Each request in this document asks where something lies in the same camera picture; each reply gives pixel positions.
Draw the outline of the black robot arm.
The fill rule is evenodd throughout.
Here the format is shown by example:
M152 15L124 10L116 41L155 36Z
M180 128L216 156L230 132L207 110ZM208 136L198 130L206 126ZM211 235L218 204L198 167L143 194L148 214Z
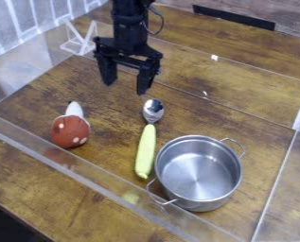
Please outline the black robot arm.
M150 88L159 73L162 53L147 45L148 11L162 18L150 4L155 0L112 0L112 37L92 39L96 47L93 57L97 61L103 83L111 85L117 78L120 64L138 70L136 94Z

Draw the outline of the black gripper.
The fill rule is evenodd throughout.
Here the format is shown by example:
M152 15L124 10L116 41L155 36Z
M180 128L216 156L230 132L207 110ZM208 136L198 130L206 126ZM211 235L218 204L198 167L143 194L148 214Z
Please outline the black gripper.
M95 37L92 41L96 45L93 57L97 60L104 85L109 86L116 80L116 63L119 63L130 68L139 69L136 94L143 95L158 73L163 54L146 43L139 46L119 46L113 39L108 37Z

